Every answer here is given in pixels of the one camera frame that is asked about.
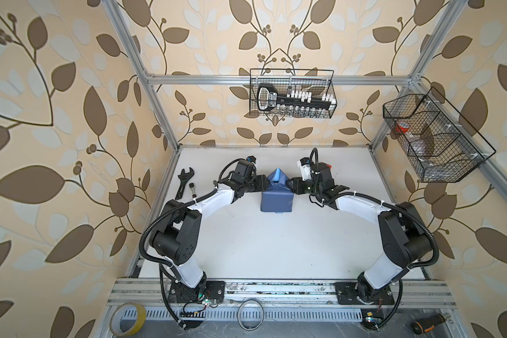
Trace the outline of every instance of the yellow tape roll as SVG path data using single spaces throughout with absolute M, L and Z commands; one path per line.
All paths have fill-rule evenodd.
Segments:
M 132 326 L 128 331 L 124 332 L 120 329 L 120 319 L 124 316 L 126 311 L 130 310 L 132 307 L 137 309 L 137 319 L 135 321 L 134 326 Z M 111 333 L 118 337 L 131 336 L 136 334 L 146 321 L 146 310 L 140 304 L 135 303 L 124 303 L 118 307 L 115 313 L 111 317 L 111 321 L 109 322 L 109 329 L 111 329 Z

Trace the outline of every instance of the blue box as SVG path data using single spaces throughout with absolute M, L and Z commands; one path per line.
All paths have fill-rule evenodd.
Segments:
M 295 194 L 285 185 L 288 177 L 278 168 L 269 175 L 268 179 L 269 188 L 261 193 L 261 211 L 290 213 Z

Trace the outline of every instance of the wire basket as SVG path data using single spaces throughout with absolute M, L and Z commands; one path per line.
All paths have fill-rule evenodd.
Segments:
M 317 69 L 250 69 L 250 114 L 331 118 L 338 105 L 333 74 Z
M 459 122 L 446 116 L 442 103 L 450 105 Z M 458 182 L 496 152 L 435 88 L 426 95 L 408 94 L 385 103 L 383 118 L 421 182 Z M 488 152 L 480 151 L 476 141 Z

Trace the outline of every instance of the black and orange screwdriver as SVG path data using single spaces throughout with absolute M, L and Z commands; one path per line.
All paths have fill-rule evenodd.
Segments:
M 410 326 L 415 334 L 423 334 L 432 331 L 436 325 L 443 324 L 448 318 L 449 317 L 445 318 L 441 314 L 436 314 L 431 317 L 412 322 Z

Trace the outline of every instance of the floral wallpaper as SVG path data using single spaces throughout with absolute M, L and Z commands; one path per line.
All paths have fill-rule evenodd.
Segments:
M 485 136 L 497 150 L 490 161 L 507 173 L 507 0 L 470 0 L 423 80 Z M 376 156 L 396 199 L 411 201 L 434 233 L 442 254 L 431 271 L 447 281 L 468 331 L 507 338 L 505 200 L 478 170 L 459 183 L 419 183 L 390 136 Z
M 160 101 L 179 143 L 191 145 L 366 145 L 382 123 L 394 86 L 336 86 L 332 118 L 249 112 L 243 86 L 162 85 Z
M 134 253 L 171 151 L 122 51 L 96 1 L 0 1 L 0 337 L 90 336 Z
M 146 69 L 237 75 L 331 69 L 407 75 L 448 1 L 118 0 Z

